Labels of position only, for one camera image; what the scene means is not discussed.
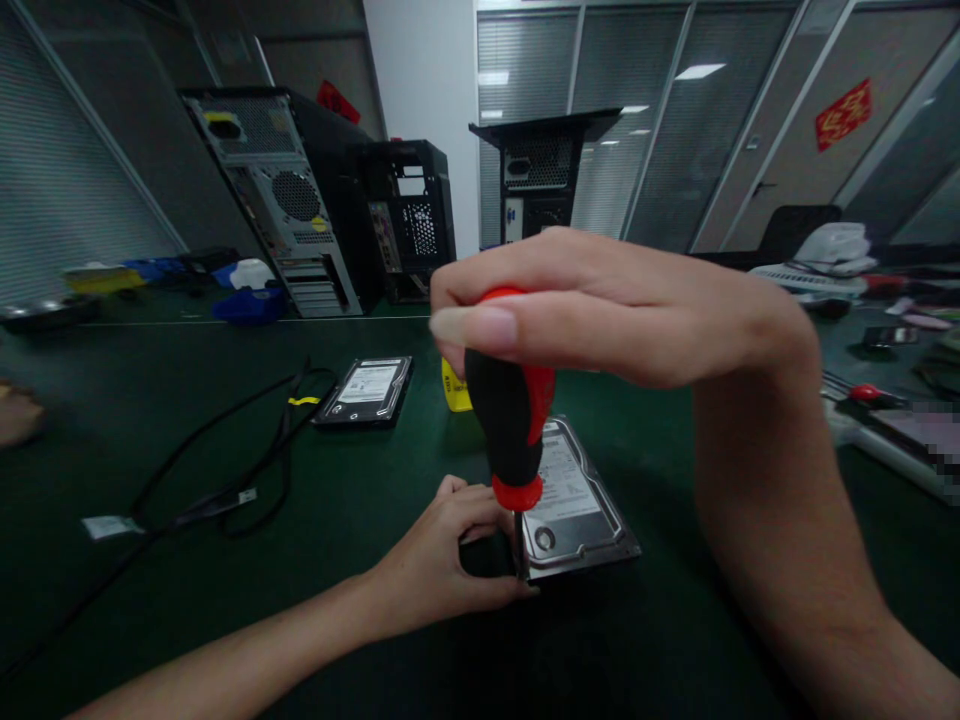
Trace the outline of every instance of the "red paper sign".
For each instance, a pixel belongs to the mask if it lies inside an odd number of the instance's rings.
[[[337,115],[345,117],[354,125],[360,123],[360,113],[347,102],[347,99],[340,94],[340,91],[329,80],[324,80],[320,86],[320,92],[317,93],[317,102],[327,110],[332,110]]]
[[[870,78],[817,115],[817,147],[823,152],[870,119]]]

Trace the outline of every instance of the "computer case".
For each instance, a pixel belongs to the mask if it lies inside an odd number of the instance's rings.
[[[553,225],[570,225],[584,142],[596,142],[620,108],[478,127],[470,132],[500,151],[500,244]]]
[[[430,276],[457,259],[447,156],[426,140],[355,145],[387,299],[430,301]]]
[[[379,255],[348,147],[370,137],[285,88],[180,95],[297,312],[369,312]]]

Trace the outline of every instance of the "red and black screwdriver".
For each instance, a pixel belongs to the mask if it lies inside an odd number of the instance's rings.
[[[488,292],[480,302],[522,294],[501,288]],[[470,349],[464,369],[470,401],[487,436],[493,491],[500,505],[514,514],[517,576],[526,579],[523,513],[543,494],[539,475],[543,425],[553,403],[556,371],[498,360]]]

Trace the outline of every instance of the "screwdriver shaft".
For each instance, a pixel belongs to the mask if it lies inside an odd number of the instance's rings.
[[[515,512],[513,514],[513,537],[516,540],[516,567],[517,577],[521,580],[527,579],[526,552],[523,541],[523,513]]]

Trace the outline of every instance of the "smartphone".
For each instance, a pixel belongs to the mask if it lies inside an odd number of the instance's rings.
[[[920,339],[920,331],[904,325],[898,327],[867,328],[861,344],[865,348],[890,348],[894,345],[911,345]]]

